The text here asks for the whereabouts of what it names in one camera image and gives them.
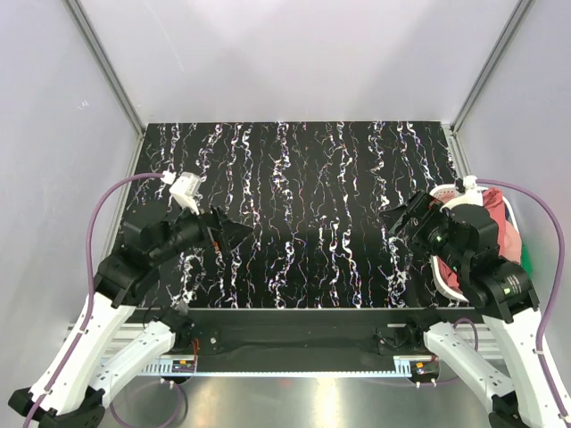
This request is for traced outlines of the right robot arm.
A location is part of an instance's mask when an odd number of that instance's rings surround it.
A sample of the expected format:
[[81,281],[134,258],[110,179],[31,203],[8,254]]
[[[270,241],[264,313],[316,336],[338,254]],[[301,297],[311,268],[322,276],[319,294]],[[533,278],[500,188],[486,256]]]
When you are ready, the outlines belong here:
[[500,254],[499,225],[479,204],[447,207],[427,192],[386,210],[388,235],[456,273],[460,289],[492,333],[507,374],[496,371],[435,309],[410,317],[398,343],[429,352],[470,388],[492,427],[568,427],[570,396],[544,337],[547,314],[530,276]]

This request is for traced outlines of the red t-shirt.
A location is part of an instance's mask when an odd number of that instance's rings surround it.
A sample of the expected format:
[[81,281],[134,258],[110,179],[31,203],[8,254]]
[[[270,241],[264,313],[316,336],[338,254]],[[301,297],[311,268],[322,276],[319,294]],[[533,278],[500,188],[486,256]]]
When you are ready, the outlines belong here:
[[[500,255],[520,264],[523,244],[517,228],[507,217],[509,211],[504,201],[502,190],[497,187],[491,187],[484,189],[482,194],[484,207],[499,226],[498,244],[500,246]],[[446,296],[454,293],[462,294],[457,275],[440,258],[432,258],[431,266],[434,283],[439,292],[444,293]]]

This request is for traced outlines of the aluminium corner post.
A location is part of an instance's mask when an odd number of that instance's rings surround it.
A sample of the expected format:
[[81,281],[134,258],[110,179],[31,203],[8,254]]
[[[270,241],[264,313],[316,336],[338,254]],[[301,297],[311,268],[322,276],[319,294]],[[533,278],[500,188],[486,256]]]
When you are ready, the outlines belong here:
[[518,0],[512,9],[507,21],[502,27],[502,30],[496,39],[492,50],[489,52],[483,67],[480,69],[476,80],[468,95],[461,105],[459,112],[450,124],[451,132],[457,135],[464,123],[466,122],[469,113],[473,110],[476,102],[484,91],[486,85],[492,78],[493,73],[496,71],[501,63],[505,53],[508,51],[510,44],[514,40],[520,27],[526,19],[526,16],[531,11],[535,4],[534,0]]
[[95,63],[103,73],[104,79],[111,89],[116,101],[120,105],[130,126],[138,136],[142,136],[145,132],[146,125],[140,119],[125,87],[121,84],[119,76],[113,68],[111,60],[105,52],[103,44],[99,36],[96,34],[95,28],[88,18],[82,3],[78,0],[63,0],[62,2],[70,13],[79,33],[83,37],[87,48],[95,60]]

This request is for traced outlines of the aluminium frame rail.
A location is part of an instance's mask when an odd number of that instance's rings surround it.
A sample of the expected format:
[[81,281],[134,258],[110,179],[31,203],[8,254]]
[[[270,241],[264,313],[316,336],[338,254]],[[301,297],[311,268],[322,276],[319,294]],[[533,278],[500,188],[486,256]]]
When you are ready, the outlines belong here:
[[220,340],[212,343],[207,333],[201,333],[198,351],[188,348],[154,355],[145,361],[140,374],[167,378],[411,378],[418,364],[426,372],[440,370],[427,354],[383,350],[379,343],[369,350],[307,344],[299,347],[244,344],[224,350]]

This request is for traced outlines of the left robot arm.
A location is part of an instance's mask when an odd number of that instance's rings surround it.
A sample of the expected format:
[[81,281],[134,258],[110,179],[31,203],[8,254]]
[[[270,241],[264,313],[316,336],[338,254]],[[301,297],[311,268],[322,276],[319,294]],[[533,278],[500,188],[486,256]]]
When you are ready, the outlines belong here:
[[196,248],[227,256],[252,228],[232,221],[221,208],[182,210],[169,221],[162,208],[147,207],[123,223],[120,243],[99,266],[90,267],[88,295],[62,348],[41,378],[15,391],[8,405],[24,425],[96,427],[114,396],[150,361],[192,344],[192,320],[179,309],[162,309],[144,331],[106,363],[114,335],[158,284],[162,264]]

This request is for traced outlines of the right aluminium corner post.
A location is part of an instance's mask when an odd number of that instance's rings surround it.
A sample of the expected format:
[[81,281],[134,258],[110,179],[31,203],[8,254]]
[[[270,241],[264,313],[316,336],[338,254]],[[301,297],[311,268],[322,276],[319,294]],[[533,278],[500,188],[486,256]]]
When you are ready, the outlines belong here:
[[520,27],[526,19],[526,16],[531,11],[535,4],[534,0],[518,0],[512,9],[507,21],[502,27],[502,30],[496,39],[492,50],[489,52],[483,67],[480,69],[476,80],[468,95],[461,105],[459,112],[450,124],[451,132],[457,135],[464,123],[466,122],[469,113],[473,110],[476,102],[484,91],[486,85],[492,78],[493,73],[496,71],[501,63],[505,53],[508,51],[510,44],[514,40]]

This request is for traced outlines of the white laundry basket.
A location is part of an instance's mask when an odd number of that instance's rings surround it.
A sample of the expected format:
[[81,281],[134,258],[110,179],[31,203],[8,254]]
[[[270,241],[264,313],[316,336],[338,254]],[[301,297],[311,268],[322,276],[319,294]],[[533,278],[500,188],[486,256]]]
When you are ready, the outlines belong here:
[[[480,186],[480,189],[482,191],[486,188],[491,188],[491,187]],[[517,228],[517,230],[519,232],[519,227],[518,227],[517,220],[516,220],[515,214],[513,212],[512,206],[504,194],[503,194],[503,197],[504,197],[504,201],[506,202],[507,207],[508,207],[508,211],[509,211],[509,214],[507,215],[507,217],[514,224],[514,226]],[[435,255],[431,256],[431,260],[432,260],[432,258],[440,258],[457,275],[457,279],[459,281],[459,277],[458,277],[458,273],[457,273],[457,267],[459,266],[458,262],[457,262],[457,256],[458,255],[459,254],[451,248],[450,239],[446,235],[442,248]],[[468,303],[468,299],[466,298],[466,296],[464,295],[463,292],[461,295],[454,293],[453,295],[446,296],[442,292],[440,292],[440,294],[442,294],[444,297],[448,298],[449,300],[455,300],[457,302]]]

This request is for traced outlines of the green t-shirt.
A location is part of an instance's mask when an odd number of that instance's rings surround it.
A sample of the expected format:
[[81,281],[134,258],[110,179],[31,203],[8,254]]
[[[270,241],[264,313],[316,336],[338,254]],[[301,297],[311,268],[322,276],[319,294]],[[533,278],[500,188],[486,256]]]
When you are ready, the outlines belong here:
[[528,250],[527,246],[524,243],[522,244],[522,249],[521,249],[521,266],[529,276],[533,275],[534,266],[532,258],[530,255],[530,251]]

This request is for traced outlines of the left aluminium corner post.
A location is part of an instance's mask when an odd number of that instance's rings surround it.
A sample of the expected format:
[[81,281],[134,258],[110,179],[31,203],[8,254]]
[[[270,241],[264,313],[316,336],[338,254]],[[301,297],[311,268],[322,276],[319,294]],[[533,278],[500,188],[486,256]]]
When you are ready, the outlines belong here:
[[116,101],[120,105],[130,126],[138,136],[142,136],[145,132],[146,125],[140,119],[125,87],[121,84],[119,76],[113,68],[111,60],[105,52],[103,44],[99,36],[96,34],[95,28],[88,18],[82,3],[78,0],[63,0],[62,2],[70,13],[79,33],[83,37],[87,48],[95,60],[95,63],[103,73],[104,79],[111,89]]

